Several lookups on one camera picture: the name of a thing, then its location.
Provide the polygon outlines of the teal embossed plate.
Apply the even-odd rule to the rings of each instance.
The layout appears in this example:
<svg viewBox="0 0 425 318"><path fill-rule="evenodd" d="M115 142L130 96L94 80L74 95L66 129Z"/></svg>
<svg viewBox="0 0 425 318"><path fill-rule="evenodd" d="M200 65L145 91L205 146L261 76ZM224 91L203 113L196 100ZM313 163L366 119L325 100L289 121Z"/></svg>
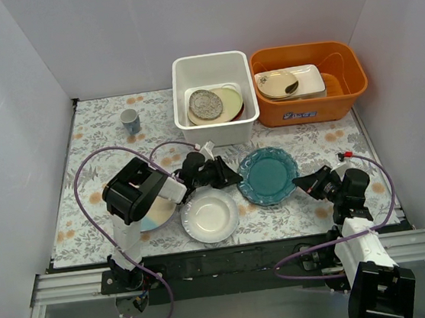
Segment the teal embossed plate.
<svg viewBox="0 0 425 318"><path fill-rule="evenodd" d="M243 180L238 190L251 204L263 207L282 203L296 190L298 164L283 149L266 147L247 155L238 168Z"/></svg>

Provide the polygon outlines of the red lacquer plate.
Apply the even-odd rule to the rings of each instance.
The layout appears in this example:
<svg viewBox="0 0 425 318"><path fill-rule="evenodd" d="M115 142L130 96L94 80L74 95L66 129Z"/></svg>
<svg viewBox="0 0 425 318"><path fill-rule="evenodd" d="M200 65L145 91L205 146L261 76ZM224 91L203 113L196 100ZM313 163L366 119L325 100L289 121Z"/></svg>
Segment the red lacquer plate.
<svg viewBox="0 0 425 318"><path fill-rule="evenodd" d="M243 114L243 112L244 112L244 107L245 107L245 105L244 104L242 104L242 107L240 108L240 111L237 113L237 115L232 119L232 120L230 120L230 121L236 121L236 120L238 120L238 119L240 119L240 117L241 117L241 115Z"/></svg>

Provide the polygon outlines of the grey speckled small plate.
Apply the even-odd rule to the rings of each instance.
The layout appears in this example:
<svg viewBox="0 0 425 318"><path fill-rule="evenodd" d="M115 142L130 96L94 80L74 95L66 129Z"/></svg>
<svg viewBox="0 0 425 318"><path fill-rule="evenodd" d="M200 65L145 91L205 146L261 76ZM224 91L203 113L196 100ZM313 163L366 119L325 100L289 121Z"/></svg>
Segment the grey speckled small plate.
<svg viewBox="0 0 425 318"><path fill-rule="evenodd" d="M222 115L224 105L210 90L195 90L189 97L189 110L202 120L215 120Z"/></svg>

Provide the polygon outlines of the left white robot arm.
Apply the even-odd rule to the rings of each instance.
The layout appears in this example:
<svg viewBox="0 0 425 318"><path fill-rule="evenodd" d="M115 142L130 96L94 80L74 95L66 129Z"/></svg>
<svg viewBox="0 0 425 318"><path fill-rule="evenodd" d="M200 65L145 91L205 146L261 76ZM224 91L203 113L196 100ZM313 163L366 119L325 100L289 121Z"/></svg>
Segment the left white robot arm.
<svg viewBox="0 0 425 318"><path fill-rule="evenodd" d="M182 167L168 175L152 167L151 162L133 158L110 180L102 193L111 215L114 253L107 260L113 279L128 291L143 283L143 271L135 265L142 261L140 235L143 220L156 201L173 207L185 203L196 189L209 186L222 189L240 183L242 176L209 149L189 153Z"/></svg>

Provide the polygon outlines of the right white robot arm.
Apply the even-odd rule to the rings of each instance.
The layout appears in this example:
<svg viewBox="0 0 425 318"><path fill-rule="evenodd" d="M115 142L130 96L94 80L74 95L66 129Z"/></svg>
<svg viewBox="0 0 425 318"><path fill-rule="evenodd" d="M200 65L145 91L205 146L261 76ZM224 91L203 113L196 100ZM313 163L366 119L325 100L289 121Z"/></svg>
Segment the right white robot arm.
<svg viewBox="0 0 425 318"><path fill-rule="evenodd" d="M339 175L325 165L292 181L313 199L333 203L334 240L324 254L346 273L351 287L349 318L414 318L415 275L388 255L373 230L373 217L365 206L369 175L357 168Z"/></svg>

